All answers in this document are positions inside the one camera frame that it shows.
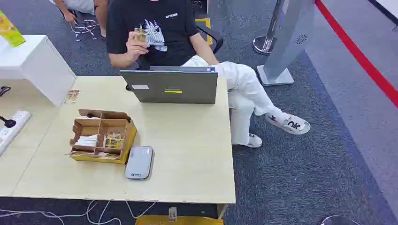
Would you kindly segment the person's right hand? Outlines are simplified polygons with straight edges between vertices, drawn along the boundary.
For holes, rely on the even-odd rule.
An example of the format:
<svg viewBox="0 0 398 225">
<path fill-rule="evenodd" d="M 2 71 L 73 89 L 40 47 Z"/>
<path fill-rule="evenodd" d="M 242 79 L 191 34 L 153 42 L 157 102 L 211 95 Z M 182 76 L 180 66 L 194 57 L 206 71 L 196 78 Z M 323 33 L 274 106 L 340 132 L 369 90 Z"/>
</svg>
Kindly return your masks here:
<svg viewBox="0 0 398 225">
<path fill-rule="evenodd" d="M 149 52 L 146 42 L 137 40 L 138 34 L 134 31 L 129 32 L 128 40 L 126 42 L 126 57 L 130 61 L 136 61 L 141 55 Z"/>
</svg>

